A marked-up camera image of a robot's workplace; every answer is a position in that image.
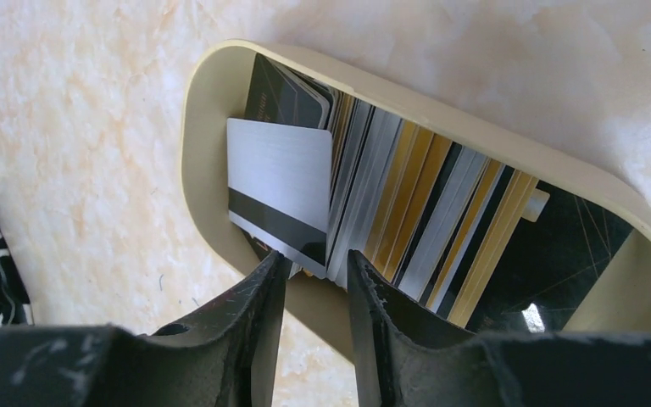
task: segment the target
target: black card with gold lines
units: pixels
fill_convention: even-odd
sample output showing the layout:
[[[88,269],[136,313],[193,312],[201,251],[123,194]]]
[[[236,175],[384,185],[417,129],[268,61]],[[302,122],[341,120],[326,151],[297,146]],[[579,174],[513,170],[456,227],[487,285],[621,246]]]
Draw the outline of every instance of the black card with gold lines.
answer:
[[[559,331],[632,231],[608,210],[540,181],[550,195],[536,222],[515,228],[468,329],[535,329],[524,317],[537,309],[540,329]]]
[[[318,128],[323,106],[314,94],[257,54],[243,119]]]

